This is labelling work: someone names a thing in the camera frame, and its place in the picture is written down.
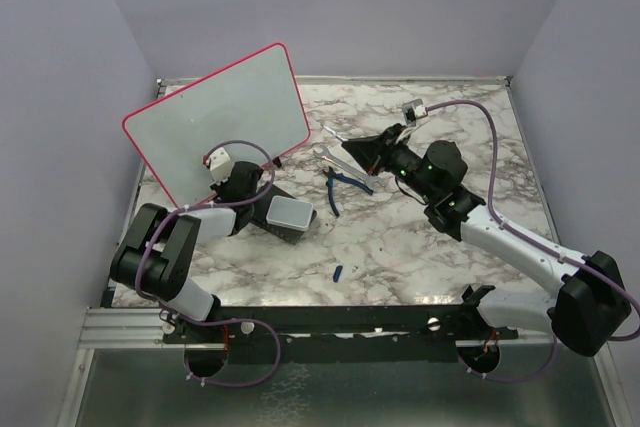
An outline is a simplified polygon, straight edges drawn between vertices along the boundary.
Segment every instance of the robotic arm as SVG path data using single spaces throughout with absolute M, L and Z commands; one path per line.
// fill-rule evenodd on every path
M 415 106 L 405 111 L 409 122 L 426 116 Z M 420 157 L 407 146 L 407 129 L 412 127 L 395 124 L 377 136 L 343 141 L 342 147 L 369 175 L 390 172 L 424 199 L 424 213 L 436 230 L 495 255 L 546 291 L 488 293 L 478 311 L 489 325 L 553 332 L 575 352 L 595 355 L 631 307 L 618 291 L 576 265 L 624 288 L 615 260 L 599 251 L 585 256 L 565 249 L 500 215 L 462 185 L 467 165 L 455 143 L 435 141 Z

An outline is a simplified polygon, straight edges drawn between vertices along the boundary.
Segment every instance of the marble surface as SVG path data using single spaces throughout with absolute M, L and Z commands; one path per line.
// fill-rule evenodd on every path
M 495 204 L 501 213 L 550 238 L 540 194 L 506 89 L 499 85 L 300 85 L 312 130 L 309 142 L 284 157 L 276 183 L 313 203 L 318 218 L 300 242 L 289 245 L 253 225 L 239 235 L 199 245 L 190 275 L 224 305 L 398 305 L 455 302 L 468 285 L 492 284 L 533 291 L 530 279 L 483 251 L 436 232 L 423 208 L 403 196 L 389 174 L 383 186 L 367 196 L 337 183 L 335 198 L 342 212 L 331 213 L 323 164 L 313 157 L 317 144 L 327 144 L 355 165 L 338 141 L 322 129 L 328 124 L 346 137 L 381 132 L 402 122 L 399 106 L 416 97 L 426 105 L 456 98 L 482 102 L 494 117 L 499 134 Z M 422 154 L 437 139 L 453 140 L 469 165 L 464 184 L 486 197 L 491 143 L 486 121 L 477 109 L 449 107 L 430 115 L 411 139 Z M 147 170 L 137 206 L 146 202 L 171 206 Z M 337 265 L 344 269 L 332 281 Z M 118 285 L 113 305 L 150 303 Z

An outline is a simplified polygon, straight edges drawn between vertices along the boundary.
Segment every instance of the pliers handle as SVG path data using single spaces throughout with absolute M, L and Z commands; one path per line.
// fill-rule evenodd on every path
M 373 195 L 373 190 L 367 187 L 362 182 L 352 179 L 351 177 L 347 177 L 344 174 L 339 174 L 333 167 L 329 167 L 322 171 L 322 173 L 327 177 L 327 181 L 325 185 L 327 186 L 328 194 L 329 194 L 329 205 L 331 206 L 331 210 L 336 217 L 340 217 L 340 211 L 336 207 L 335 201 L 333 199 L 333 180 L 339 180 L 340 182 L 344 182 L 345 184 L 353 185 L 354 187 L 358 187 L 360 190 L 364 191 L 368 195 Z

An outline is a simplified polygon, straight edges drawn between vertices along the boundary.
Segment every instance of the wall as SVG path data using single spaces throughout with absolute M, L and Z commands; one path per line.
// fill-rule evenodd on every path
M 298 74 L 513 74 L 555 0 L 116 0 L 158 77 L 276 40 Z
M 106 282 L 155 87 L 114 0 L 0 0 L 0 419 L 51 426 Z
M 640 296 L 640 0 L 558 0 L 514 80 L 563 243 L 618 261 Z M 621 331 L 638 325 L 636 314 Z M 640 425 L 638 341 L 613 344 Z

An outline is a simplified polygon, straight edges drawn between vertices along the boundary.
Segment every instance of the black wire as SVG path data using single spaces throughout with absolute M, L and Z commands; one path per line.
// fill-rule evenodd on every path
M 393 178 L 393 180 L 395 180 L 395 181 L 396 181 L 396 186 L 398 187 L 398 189 L 400 190 L 400 192 L 402 192 L 404 195 L 406 195 L 407 197 L 411 197 L 413 200 L 415 200 L 416 202 L 418 202 L 420 205 L 427 205 L 427 203 L 426 203 L 424 200 L 422 200 L 422 199 L 420 199 L 420 198 L 418 198 L 418 197 L 415 197 L 415 196 L 411 195 L 409 192 L 407 192 L 407 191 L 406 191 L 406 190 L 404 190 L 402 187 L 400 187 L 400 182 L 398 182 L 398 178 L 397 178 L 397 177 L 394 177 L 394 178 Z

